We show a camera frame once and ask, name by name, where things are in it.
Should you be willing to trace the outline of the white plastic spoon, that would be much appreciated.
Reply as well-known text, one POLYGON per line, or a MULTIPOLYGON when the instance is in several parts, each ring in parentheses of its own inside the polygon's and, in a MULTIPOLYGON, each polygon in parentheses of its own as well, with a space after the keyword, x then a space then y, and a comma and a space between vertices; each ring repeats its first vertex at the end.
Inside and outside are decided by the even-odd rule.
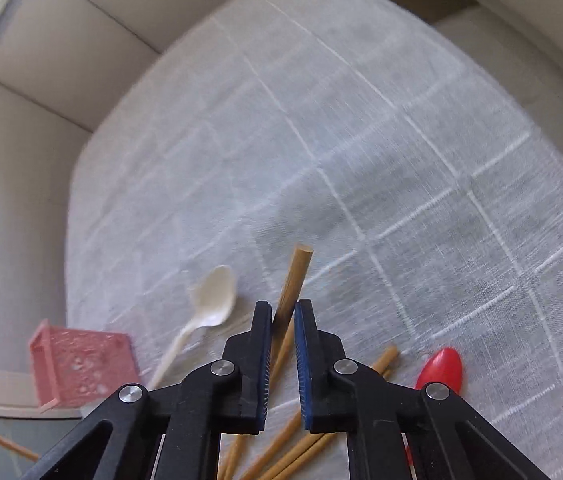
POLYGON ((178 353, 196 330, 222 325, 231 316, 237 299, 237 278, 230 266, 216 266, 194 289, 193 315, 164 352, 147 389, 162 386, 178 353))

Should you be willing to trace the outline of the grey checked tablecloth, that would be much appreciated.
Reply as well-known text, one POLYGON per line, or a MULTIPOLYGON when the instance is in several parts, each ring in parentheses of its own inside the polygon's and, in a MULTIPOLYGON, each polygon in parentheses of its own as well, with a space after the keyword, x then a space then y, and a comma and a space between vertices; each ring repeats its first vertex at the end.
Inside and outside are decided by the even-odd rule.
POLYGON ((317 324, 351 358, 400 350, 413 385, 443 347, 466 400, 563 479, 563 157, 515 100, 388 0, 231 0, 163 53, 74 168, 67 321, 118 330, 149 379, 216 266, 217 359, 295 245, 317 324))

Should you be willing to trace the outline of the pink perforated utensil basket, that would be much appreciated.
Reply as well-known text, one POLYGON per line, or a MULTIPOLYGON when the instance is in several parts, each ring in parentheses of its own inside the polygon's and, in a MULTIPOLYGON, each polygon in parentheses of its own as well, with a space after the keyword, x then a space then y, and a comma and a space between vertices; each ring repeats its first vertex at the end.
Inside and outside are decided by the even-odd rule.
POLYGON ((122 333, 40 323, 29 340, 40 409, 82 408, 140 381, 131 341, 122 333))

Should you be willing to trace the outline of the red plastic spoon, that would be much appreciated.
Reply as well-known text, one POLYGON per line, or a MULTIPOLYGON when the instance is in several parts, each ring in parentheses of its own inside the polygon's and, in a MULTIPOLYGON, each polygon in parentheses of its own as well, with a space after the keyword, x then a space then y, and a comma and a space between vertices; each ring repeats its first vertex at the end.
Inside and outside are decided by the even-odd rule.
POLYGON ((444 347, 427 361, 415 384, 415 388, 420 390, 429 382, 443 382, 452 391, 461 393, 463 388, 463 362, 459 353, 449 347, 444 347))

